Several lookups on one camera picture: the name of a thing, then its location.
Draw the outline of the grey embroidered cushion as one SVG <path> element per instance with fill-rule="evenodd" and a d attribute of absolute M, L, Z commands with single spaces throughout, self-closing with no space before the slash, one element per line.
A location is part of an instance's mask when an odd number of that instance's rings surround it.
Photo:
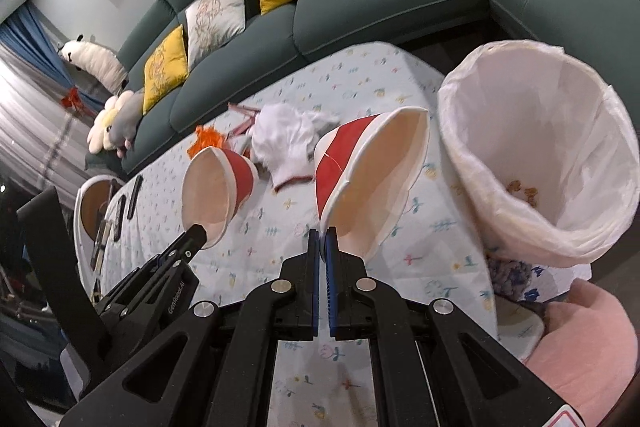
<path fill-rule="evenodd" d="M 195 0 L 184 12 L 188 31 L 189 68 L 245 29 L 245 0 Z"/>

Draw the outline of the small white flower plush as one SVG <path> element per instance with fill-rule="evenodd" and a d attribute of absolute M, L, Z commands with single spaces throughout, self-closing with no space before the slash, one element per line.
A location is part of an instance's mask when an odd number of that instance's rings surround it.
<path fill-rule="evenodd" d="M 101 150 L 115 150 L 111 139 L 108 137 L 108 129 L 122 106 L 134 96 L 134 91 L 125 90 L 120 95 L 112 95 L 94 118 L 93 126 L 87 135 L 88 151 L 96 155 Z"/>

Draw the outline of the floral white tablecloth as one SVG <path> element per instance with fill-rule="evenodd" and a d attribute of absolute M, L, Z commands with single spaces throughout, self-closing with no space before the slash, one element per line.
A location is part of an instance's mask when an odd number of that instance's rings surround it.
<path fill-rule="evenodd" d="M 495 299 L 490 289 L 480 239 L 463 196 L 451 192 L 454 169 L 442 156 L 435 119 L 436 91 L 442 76 L 417 58 L 390 44 L 370 43 L 338 52 L 278 81 L 248 99 L 248 105 L 290 103 L 305 112 L 328 110 L 341 126 L 317 146 L 317 164 L 330 158 L 329 147 L 347 148 L 348 183 L 341 170 L 318 166 L 314 183 L 300 182 L 273 192 L 271 181 L 258 181 L 248 202 L 230 220 L 221 240 L 195 258 L 201 287 L 195 297 L 228 305 L 250 289 L 273 279 L 285 258 L 298 254 L 311 229 L 321 235 L 335 227 L 344 251 L 373 259 L 383 281 L 401 295 L 429 303 L 448 298 L 470 312 L 490 335 L 497 334 Z M 430 123 L 409 117 L 405 106 L 428 109 Z M 347 131 L 398 113 L 383 138 L 367 147 L 345 144 Z M 125 273 L 142 265 L 184 230 L 182 210 L 212 213 L 208 173 L 195 194 L 182 202 L 188 170 L 186 142 L 176 145 L 142 171 L 143 183 L 134 217 L 125 217 L 119 242 L 110 239 L 101 282 L 115 287 Z M 320 321 L 320 338 L 282 341 L 267 426 L 377 426 L 367 341 L 329 340 L 329 325 Z"/>

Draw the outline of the white trash bag bin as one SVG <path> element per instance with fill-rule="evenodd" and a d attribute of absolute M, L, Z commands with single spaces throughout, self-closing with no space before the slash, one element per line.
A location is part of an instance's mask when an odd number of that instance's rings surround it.
<path fill-rule="evenodd" d="M 442 143 L 501 258 L 569 268 L 634 221 L 639 144 L 612 86 L 559 46 L 479 46 L 437 93 Z"/>

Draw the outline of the white long plush pillow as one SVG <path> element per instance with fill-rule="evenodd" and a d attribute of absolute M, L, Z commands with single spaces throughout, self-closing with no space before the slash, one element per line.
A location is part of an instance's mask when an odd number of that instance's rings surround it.
<path fill-rule="evenodd" d="M 85 40 L 83 35 L 64 43 L 58 49 L 58 56 L 96 78 L 111 94 L 119 93 L 126 86 L 127 72 L 116 54 L 104 46 Z"/>

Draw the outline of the orange plastic bag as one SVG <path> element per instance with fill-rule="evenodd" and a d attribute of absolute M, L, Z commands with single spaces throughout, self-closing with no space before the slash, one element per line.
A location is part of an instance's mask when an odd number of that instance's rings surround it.
<path fill-rule="evenodd" d="M 193 159 L 204 148 L 223 148 L 227 141 L 227 137 L 213 126 L 198 126 L 195 128 L 194 133 L 195 140 L 186 150 L 190 159 Z"/>

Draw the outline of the dark green sectional sofa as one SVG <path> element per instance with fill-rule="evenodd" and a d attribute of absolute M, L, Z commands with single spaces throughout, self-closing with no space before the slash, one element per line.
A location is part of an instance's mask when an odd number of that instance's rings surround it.
<path fill-rule="evenodd" d="M 194 0 L 155 0 L 118 51 L 128 86 L 139 90 L 146 60 L 186 21 Z M 144 116 L 124 156 L 90 154 L 90 170 L 128 179 L 196 126 L 292 72 L 353 44 L 398 44 L 456 26 L 480 38 L 480 24 L 513 38 L 562 46 L 612 84 L 631 117 L 639 114 L 638 0 L 292 0 L 262 14 L 246 2 L 246 28 L 201 62 Z"/>

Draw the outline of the white cloth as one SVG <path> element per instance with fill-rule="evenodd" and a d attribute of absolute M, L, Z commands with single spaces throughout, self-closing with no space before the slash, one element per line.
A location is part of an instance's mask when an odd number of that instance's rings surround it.
<path fill-rule="evenodd" d="M 274 191 L 314 177 L 311 156 L 326 132 L 340 120 L 332 114 L 303 112 L 288 103 L 265 105 L 250 128 L 250 156 L 269 173 Z"/>

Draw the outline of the blue curtain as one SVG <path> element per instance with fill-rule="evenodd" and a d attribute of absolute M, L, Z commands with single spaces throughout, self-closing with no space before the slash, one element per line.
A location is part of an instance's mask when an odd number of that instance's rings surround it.
<path fill-rule="evenodd" d="M 32 2 L 25 1 L 1 23 L 1 43 L 65 92 L 77 87 L 44 31 Z"/>

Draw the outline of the pink cushion stool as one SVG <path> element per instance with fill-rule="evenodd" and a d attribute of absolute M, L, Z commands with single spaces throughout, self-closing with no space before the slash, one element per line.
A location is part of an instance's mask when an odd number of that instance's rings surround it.
<path fill-rule="evenodd" d="M 549 303 L 547 332 L 525 366 L 597 426 L 611 412 L 637 369 L 638 336 L 618 299 L 576 279 L 566 299 Z"/>

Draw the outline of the grey plush toy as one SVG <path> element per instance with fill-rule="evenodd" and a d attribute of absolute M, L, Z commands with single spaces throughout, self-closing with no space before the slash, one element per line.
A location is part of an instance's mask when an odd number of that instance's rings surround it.
<path fill-rule="evenodd" d="M 143 116 L 143 101 L 143 91 L 134 92 L 107 127 L 108 143 L 116 150 L 119 158 L 124 158 L 134 145 L 134 138 Z"/>

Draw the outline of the red white paper cup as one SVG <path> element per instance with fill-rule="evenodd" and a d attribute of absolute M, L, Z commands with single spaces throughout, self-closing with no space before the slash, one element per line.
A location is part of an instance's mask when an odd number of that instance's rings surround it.
<path fill-rule="evenodd" d="M 320 232 L 337 231 L 346 253 L 371 260 L 397 225 L 422 170 L 430 114 L 420 106 L 341 124 L 314 150 Z"/>
<path fill-rule="evenodd" d="M 200 150 L 191 159 L 182 182 L 183 228 L 201 225 L 206 233 L 203 247 L 213 247 L 250 200 L 257 182 L 257 168 L 245 156 L 226 148 Z"/>

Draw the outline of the small yellow embroidered cushion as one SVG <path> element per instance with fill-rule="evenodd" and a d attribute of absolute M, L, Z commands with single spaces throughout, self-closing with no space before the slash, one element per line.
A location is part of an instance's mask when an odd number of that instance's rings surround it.
<path fill-rule="evenodd" d="M 184 46 L 183 26 L 172 30 L 144 65 L 143 114 L 189 77 L 189 62 Z"/>

